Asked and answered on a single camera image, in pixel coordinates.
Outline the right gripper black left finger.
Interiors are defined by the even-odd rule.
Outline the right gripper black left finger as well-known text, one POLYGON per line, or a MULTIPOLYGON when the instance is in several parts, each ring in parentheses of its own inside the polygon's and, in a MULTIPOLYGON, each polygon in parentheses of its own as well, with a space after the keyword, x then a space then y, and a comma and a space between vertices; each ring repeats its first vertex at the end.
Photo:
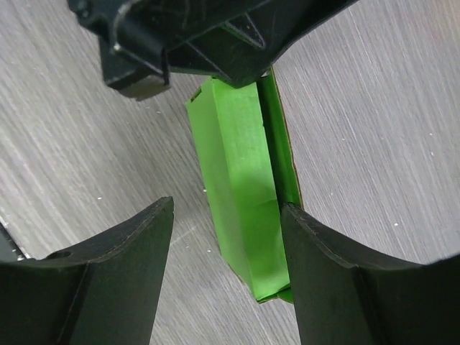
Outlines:
POLYGON ((1 263, 3 344, 148 344, 174 203, 164 197, 44 259, 1 263))

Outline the green paper box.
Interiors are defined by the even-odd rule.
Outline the green paper box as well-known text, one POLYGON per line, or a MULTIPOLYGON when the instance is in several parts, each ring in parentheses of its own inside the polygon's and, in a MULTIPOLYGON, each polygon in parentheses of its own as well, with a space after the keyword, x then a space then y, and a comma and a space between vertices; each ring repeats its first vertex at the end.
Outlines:
POLYGON ((292 302, 280 213, 303 200, 274 71, 209 78, 186 109, 221 256, 257 302, 292 302))

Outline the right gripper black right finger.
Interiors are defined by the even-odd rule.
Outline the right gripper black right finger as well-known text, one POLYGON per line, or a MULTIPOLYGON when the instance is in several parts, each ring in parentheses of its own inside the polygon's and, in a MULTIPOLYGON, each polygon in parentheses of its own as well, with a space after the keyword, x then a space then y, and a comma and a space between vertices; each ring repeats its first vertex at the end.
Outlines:
POLYGON ((457 344, 459 257, 417 264, 366 247, 288 203, 281 213, 303 344, 457 344))

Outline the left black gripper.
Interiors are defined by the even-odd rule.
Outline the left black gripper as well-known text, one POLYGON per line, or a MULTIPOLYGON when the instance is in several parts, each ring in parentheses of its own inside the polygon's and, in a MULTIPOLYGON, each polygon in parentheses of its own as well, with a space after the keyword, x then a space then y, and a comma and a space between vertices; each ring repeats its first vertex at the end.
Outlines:
MULTIPOLYGON (((165 41, 153 29, 148 1, 69 1, 83 28, 98 37, 106 86, 138 101, 170 88, 165 41)), ((265 1, 169 51, 172 72, 210 75, 241 88, 352 1, 265 1)))

